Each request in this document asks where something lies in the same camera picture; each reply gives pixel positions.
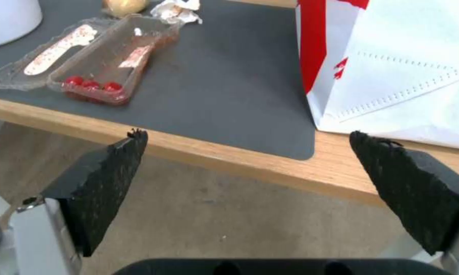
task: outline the beige carpet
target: beige carpet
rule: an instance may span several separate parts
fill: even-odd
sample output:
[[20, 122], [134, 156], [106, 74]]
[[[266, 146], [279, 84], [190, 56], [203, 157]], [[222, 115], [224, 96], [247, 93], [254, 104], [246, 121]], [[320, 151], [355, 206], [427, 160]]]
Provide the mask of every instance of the beige carpet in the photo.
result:
[[[4, 124], [0, 194], [37, 194], [98, 144]], [[403, 229], [380, 209], [145, 156], [82, 273], [159, 257], [374, 257]]]

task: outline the gray desk mat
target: gray desk mat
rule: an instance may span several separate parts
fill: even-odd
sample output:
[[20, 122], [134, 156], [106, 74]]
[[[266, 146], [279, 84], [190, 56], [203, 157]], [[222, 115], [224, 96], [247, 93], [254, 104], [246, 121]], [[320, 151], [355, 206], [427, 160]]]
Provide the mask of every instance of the gray desk mat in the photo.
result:
[[[41, 25], [0, 47], [0, 67], [85, 18], [100, 0], [42, 0]], [[154, 54], [130, 104], [110, 107], [68, 99], [46, 88], [0, 90], [0, 99], [193, 139], [305, 160], [315, 127], [303, 92], [294, 11], [202, 0], [202, 25]]]

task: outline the table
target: table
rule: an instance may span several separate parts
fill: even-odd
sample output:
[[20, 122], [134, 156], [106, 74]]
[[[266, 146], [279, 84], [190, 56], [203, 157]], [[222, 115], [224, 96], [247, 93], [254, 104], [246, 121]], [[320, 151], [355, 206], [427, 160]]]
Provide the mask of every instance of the table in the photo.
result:
[[[240, 0], [284, 7], [293, 0]], [[125, 137], [130, 125], [72, 115], [0, 99], [0, 120], [99, 143]], [[366, 204], [383, 205], [367, 174], [353, 154], [348, 136], [317, 132], [315, 155], [292, 160], [231, 146], [151, 131], [147, 153], [208, 169], [289, 186]], [[408, 148], [429, 152], [459, 173], [459, 150], [404, 142]]]

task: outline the onion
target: onion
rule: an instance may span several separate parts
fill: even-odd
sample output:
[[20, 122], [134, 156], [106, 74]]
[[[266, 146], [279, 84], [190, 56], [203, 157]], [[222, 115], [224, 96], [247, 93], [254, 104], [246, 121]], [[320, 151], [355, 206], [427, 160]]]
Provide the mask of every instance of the onion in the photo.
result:
[[104, 11], [115, 17], [124, 17], [131, 13], [138, 13], [146, 8], [149, 0], [104, 0]]

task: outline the black rubber pad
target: black rubber pad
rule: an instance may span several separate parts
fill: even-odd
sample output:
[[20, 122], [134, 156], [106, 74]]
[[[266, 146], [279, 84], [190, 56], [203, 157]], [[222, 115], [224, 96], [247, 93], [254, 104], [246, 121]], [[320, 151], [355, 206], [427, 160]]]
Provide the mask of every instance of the black rubber pad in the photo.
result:
[[83, 155], [42, 195], [60, 202], [78, 251], [91, 256], [104, 238], [136, 174], [148, 142], [145, 131]]
[[459, 175], [387, 139], [353, 132], [350, 144], [406, 231], [430, 254], [448, 249], [459, 229]]

